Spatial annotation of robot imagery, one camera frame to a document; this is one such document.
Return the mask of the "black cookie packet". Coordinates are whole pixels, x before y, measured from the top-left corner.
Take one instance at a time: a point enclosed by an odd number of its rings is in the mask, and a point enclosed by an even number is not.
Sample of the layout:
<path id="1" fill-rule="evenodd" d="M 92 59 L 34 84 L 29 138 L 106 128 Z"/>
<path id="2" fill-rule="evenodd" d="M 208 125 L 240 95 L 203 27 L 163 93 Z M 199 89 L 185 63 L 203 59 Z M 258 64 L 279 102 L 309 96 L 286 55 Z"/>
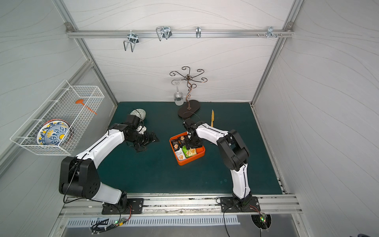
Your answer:
<path id="1" fill-rule="evenodd" d="M 185 135 L 184 135 L 184 136 L 180 136 L 180 137 L 178 138 L 178 142 L 179 142 L 181 148 L 182 148 L 183 146 L 185 146 L 185 144 L 186 144 L 186 136 L 185 136 Z"/>
<path id="2" fill-rule="evenodd" d="M 180 146 L 180 142 L 178 139 L 173 139 L 170 142 L 171 142 L 171 145 L 172 145 L 175 152 L 180 150 L 181 146 Z"/>

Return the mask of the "orange storage box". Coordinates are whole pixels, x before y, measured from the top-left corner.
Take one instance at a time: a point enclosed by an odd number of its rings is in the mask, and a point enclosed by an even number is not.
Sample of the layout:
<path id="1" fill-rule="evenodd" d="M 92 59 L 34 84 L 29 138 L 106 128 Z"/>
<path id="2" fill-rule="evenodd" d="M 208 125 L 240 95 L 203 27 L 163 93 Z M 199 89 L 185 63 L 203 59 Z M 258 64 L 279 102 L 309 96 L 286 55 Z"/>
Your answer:
<path id="1" fill-rule="evenodd" d="M 173 140 L 173 139 L 178 139 L 180 136 L 184 136 L 184 135 L 187 135 L 187 132 L 184 132 L 184 133 L 178 134 L 178 135 L 176 135 L 174 137 L 171 137 L 170 141 Z M 170 146 L 171 146 L 171 149 L 172 149 L 172 151 L 173 151 L 173 153 L 175 155 L 175 151 L 174 151 L 174 149 L 173 149 L 173 147 L 171 145 L 171 142 L 170 142 Z M 188 164 L 190 162 L 193 162 L 193 161 L 195 161 L 195 160 L 203 157 L 205 155 L 205 148 L 204 148 L 204 146 L 202 146 L 201 148 L 196 148 L 196 152 L 197 152 L 197 155 L 189 157 L 189 158 L 186 158 L 185 160 L 183 160 L 181 162 L 177 160 L 176 155 L 175 155 L 177 163 L 180 166 L 184 166 L 184 165 L 186 165 L 186 164 Z"/>

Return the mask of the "yellow cookie packet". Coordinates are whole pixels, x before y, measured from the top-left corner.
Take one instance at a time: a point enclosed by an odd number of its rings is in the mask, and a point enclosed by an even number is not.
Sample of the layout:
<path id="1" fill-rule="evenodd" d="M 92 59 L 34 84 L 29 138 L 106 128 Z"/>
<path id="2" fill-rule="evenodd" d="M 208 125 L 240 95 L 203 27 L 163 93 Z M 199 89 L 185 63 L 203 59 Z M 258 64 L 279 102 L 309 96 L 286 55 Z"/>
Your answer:
<path id="1" fill-rule="evenodd" d="M 187 152 L 188 152 L 188 157 L 192 157 L 192 156 L 197 155 L 197 152 L 196 152 L 195 148 L 189 149 L 189 150 L 187 150 Z"/>

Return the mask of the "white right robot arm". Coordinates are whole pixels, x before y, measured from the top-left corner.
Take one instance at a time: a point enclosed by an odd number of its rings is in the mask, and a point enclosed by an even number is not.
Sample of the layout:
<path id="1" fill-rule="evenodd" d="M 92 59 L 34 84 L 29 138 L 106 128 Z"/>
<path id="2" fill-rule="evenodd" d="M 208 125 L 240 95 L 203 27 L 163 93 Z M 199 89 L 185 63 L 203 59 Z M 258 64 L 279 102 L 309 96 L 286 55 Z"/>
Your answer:
<path id="1" fill-rule="evenodd" d="M 225 166 L 231 171 L 233 196 L 240 201 L 251 195 L 248 184 L 248 162 L 250 152 L 236 130 L 224 131 L 214 128 L 202 121 L 194 122 L 191 118 L 184 120 L 184 128 L 190 136 L 191 144 L 205 139 L 218 146 Z"/>

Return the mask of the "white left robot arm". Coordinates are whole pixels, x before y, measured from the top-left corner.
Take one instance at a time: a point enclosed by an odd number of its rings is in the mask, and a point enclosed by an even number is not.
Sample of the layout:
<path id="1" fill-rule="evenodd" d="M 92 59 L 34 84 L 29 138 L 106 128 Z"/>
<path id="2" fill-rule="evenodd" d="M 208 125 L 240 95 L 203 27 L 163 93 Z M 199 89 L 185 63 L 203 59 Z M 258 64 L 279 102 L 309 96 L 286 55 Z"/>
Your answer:
<path id="1" fill-rule="evenodd" d="M 159 139 L 154 132 L 139 132 L 132 124 L 113 124 L 98 141 L 75 157 L 66 157 L 61 163 L 59 192 L 121 207 L 128 206 L 127 194 L 101 182 L 98 167 L 124 141 L 131 142 L 137 152 Z"/>

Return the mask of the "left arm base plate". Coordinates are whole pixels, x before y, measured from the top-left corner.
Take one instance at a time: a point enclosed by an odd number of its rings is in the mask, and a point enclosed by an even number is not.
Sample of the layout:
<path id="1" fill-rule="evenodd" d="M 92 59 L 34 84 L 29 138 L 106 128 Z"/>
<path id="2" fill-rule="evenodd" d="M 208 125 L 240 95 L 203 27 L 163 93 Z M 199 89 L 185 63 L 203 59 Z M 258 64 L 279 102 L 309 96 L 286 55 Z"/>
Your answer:
<path id="1" fill-rule="evenodd" d="M 121 198 L 117 204 L 104 203 L 101 214 L 116 215 L 116 214 L 141 214 L 143 212 L 143 198 Z"/>

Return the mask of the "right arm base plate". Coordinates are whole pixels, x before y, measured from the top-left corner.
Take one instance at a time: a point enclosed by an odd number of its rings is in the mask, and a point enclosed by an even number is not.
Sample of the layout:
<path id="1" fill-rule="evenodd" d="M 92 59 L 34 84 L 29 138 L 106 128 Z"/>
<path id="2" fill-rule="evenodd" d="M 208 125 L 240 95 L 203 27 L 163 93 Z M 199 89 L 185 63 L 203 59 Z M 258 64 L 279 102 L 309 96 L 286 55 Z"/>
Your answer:
<path id="1" fill-rule="evenodd" d="M 223 213 L 261 212 L 258 198 L 253 196 L 241 200 L 237 197 L 219 197 L 216 203 Z"/>

